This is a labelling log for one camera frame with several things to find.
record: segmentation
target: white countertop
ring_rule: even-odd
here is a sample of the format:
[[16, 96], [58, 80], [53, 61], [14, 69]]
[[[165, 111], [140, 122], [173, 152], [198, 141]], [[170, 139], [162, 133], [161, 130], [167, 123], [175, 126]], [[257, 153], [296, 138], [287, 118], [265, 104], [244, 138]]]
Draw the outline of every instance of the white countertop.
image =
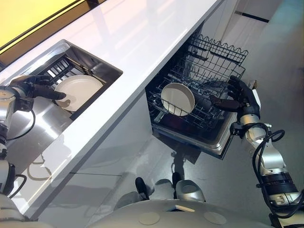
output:
[[[42, 181], [28, 178], [25, 186], [13, 198], [21, 213], [31, 215], [41, 205], [220, 2], [108, 0], [0, 72], [0, 81], [4, 81], [61, 39], [123, 71], [44, 150], [44, 166], [49, 168], [52, 175]], [[18, 185], [21, 180], [17, 179], [15, 183]]]

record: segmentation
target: black cable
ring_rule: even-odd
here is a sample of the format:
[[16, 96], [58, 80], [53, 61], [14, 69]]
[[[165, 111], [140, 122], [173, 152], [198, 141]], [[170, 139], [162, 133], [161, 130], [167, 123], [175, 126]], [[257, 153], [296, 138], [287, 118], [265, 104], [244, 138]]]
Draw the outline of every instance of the black cable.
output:
[[24, 186], [25, 182], [26, 182], [27, 179], [28, 179], [28, 178], [27, 178], [25, 175], [23, 175], [23, 174], [16, 174], [16, 177], [23, 177], [23, 182], [20, 184], [19, 188], [18, 188], [13, 194], [11, 194], [11, 195], [9, 196], [10, 199], [13, 198], [13, 197], [22, 189], [22, 187]]
[[35, 113], [34, 113], [33, 110], [31, 110], [30, 112], [33, 114], [33, 123], [32, 123], [32, 125], [31, 125], [31, 127], [30, 127], [26, 132], [24, 132], [23, 134], [21, 134], [21, 135], [19, 135], [19, 136], [16, 136], [16, 137], [14, 137], [14, 138], [11, 138], [11, 139], [7, 139], [6, 141], [11, 141], [11, 140], [14, 140], [14, 139], [21, 138], [21, 137], [23, 137], [24, 135], [26, 135], [27, 133], [29, 133], [29, 132], [34, 128], [35, 122], [36, 122], [36, 115], [35, 115]]
[[[271, 133], [269, 134], [269, 130], [268, 130], [268, 127], [264, 124], [264, 123], [254, 123], [254, 124], [251, 124], [247, 130], [249, 130], [250, 128], [254, 127], [254, 126], [260, 126], [261, 128], [263, 128], [265, 130], [265, 137], [263, 139], [263, 141], [258, 145], [258, 147], [256, 148], [253, 156], [252, 156], [252, 166], [253, 166], [253, 170], [255, 172], [255, 175], [259, 181], [259, 184], [261, 186], [261, 189], [262, 189], [262, 194], [263, 194], [263, 198], [264, 198], [264, 201], [266, 203], [266, 205], [269, 207], [271, 213], [275, 216], [277, 216], [278, 218], [281, 218], [281, 219], [287, 219], [287, 218], [290, 218], [291, 216], [293, 216], [296, 211], [302, 206], [302, 204], [304, 203], [304, 190], [301, 191], [301, 194], [299, 196], [299, 202], [297, 205], [294, 206], [293, 210], [291, 212], [289, 212], [287, 215], [278, 215], [277, 212], [279, 211], [276, 211], [271, 203], [270, 203], [270, 200], [269, 198], [267, 197], [267, 192], [266, 192], [266, 188], [265, 188], [265, 185], [263, 184], [262, 182], [262, 178], [261, 178], [261, 174], [260, 174], [260, 169], [261, 169], [261, 161], [262, 161], [262, 155], [263, 155], [263, 152], [264, 152], [264, 148], [266, 146], [266, 143], [271, 139], [273, 142], [277, 142], [279, 141], [280, 139], [283, 138], [284, 134], [285, 134], [285, 131], [284, 130], [279, 130], [279, 131], [276, 131], [274, 133]], [[258, 159], [258, 168], [256, 166], [256, 159], [257, 159], [257, 154], [260, 152], [259, 154], [259, 159]]]

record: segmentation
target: sink basin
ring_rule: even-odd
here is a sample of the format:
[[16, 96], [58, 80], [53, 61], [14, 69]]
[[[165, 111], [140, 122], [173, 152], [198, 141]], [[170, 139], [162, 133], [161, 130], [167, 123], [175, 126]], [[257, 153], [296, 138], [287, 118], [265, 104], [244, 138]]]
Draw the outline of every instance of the sink basin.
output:
[[[66, 40], [61, 40], [2, 83], [7, 85], [18, 75], [49, 75], [53, 79], [48, 86], [55, 89], [67, 77], [87, 75], [95, 77], [103, 84], [101, 89], [75, 112], [62, 109], [52, 100], [43, 97], [35, 98], [33, 110], [36, 114], [36, 124], [34, 128], [22, 138], [7, 143], [7, 160], [15, 164], [16, 173], [23, 172], [37, 157], [41, 156], [42, 152], [122, 73], [118, 68], [85, 50]], [[26, 131], [31, 126], [32, 118], [31, 113], [17, 111], [12, 117], [8, 137], [12, 138]]]

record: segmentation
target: lower dish rack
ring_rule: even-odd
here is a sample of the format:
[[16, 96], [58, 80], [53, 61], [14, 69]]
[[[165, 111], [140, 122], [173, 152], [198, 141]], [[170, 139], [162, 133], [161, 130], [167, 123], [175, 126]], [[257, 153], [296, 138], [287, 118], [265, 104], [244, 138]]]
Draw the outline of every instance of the lower dish rack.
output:
[[[245, 69], [241, 67], [241, 63], [248, 52], [241, 51], [240, 48], [235, 49], [233, 46], [228, 47], [227, 44], [222, 45], [202, 35], [192, 35], [185, 45], [187, 51], [177, 64], [165, 75], [159, 72], [151, 81], [153, 86], [147, 91], [150, 116], [156, 124], [160, 123], [164, 116], [169, 116], [173, 119], [179, 118], [179, 124], [187, 124], [200, 131], [209, 132], [217, 126], [219, 120], [225, 118], [225, 112], [211, 105], [209, 96], [213, 94], [219, 98], [228, 98], [229, 77], [242, 77]], [[162, 105], [164, 100], [161, 98], [161, 92], [169, 83], [184, 84], [192, 91], [195, 107], [192, 112], [186, 112], [186, 116], [173, 115]], [[185, 112], [170, 102], [165, 102], [173, 110], [178, 108]]]

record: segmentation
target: wire rack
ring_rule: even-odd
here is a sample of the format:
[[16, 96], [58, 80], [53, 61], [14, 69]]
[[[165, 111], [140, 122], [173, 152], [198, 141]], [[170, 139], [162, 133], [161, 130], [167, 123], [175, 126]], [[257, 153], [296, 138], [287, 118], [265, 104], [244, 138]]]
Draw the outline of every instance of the wire rack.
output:
[[228, 98], [228, 80], [231, 75], [241, 78], [245, 69], [241, 63], [248, 51], [234, 48], [221, 42], [215, 42], [202, 35], [192, 35], [186, 42], [188, 50], [177, 61], [167, 75], [159, 73], [155, 78], [155, 85], [147, 92], [150, 114], [159, 122], [169, 110], [182, 113], [186, 111], [176, 107], [169, 101], [161, 98], [162, 89], [169, 83], [182, 83], [187, 86], [195, 97], [195, 107], [186, 116], [179, 116], [186, 123], [205, 131], [212, 130], [224, 112], [213, 107], [209, 100], [211, 94]]
[[55, 89], [57, 85], [64, 79], [75, 75], [92, 76], [101, 81], [103, 84], [106, 83], [100, 77], [95, 76], [91, 70], [87, 69], [83, 65], [75, 62], [65, 55], [43, 69], [43, 71], [41, 71], [39, 74], [52, 77], [52, 80], [50, 80], [49, 83], [49, 86], [52, 89]]

